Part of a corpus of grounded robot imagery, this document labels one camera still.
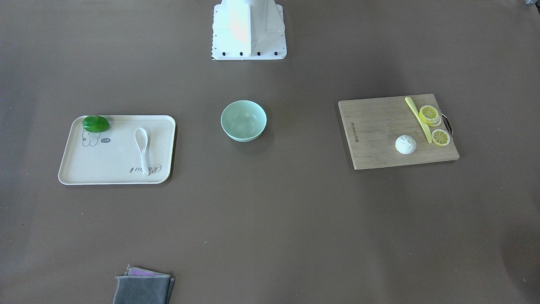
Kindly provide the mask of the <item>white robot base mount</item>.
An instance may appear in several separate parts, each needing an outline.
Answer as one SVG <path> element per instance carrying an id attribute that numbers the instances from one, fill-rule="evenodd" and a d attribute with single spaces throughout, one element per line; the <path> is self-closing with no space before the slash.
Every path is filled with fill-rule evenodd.
<path id="1" fill-rule="evenodd" d="M 283 60 L 284 12 L 273 0 L 223 0 L 213 8 L 212 60 Z"/>

